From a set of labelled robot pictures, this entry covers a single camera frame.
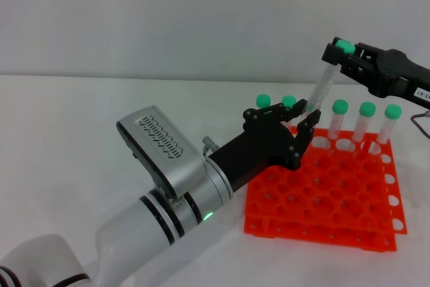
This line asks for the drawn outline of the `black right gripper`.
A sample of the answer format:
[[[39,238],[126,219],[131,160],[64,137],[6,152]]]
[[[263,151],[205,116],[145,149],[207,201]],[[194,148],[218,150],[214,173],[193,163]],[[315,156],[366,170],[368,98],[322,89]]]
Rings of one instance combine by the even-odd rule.
[[[341,74],[368,88],[376,97],[395,96],[429,106],[429,69],[412,62],[399,50],[383,50],[364,43],[334,38],[322,60],[341,66]],[[367,61],[376,60],[374,66]]]

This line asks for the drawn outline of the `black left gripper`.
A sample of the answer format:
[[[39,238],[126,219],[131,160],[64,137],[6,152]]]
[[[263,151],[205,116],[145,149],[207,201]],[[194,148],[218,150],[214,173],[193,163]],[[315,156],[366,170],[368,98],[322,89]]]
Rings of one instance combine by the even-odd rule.
[[[295,170],[311,143],[320,110],[315,110],[297,125],[297,134],[282,124],[301,115],[307,101],[301,99],[292,107],[283,103],[266,108],[249,108],[243,112],[246,123],[243,133],[209,155],[235,192],[270,166]]]

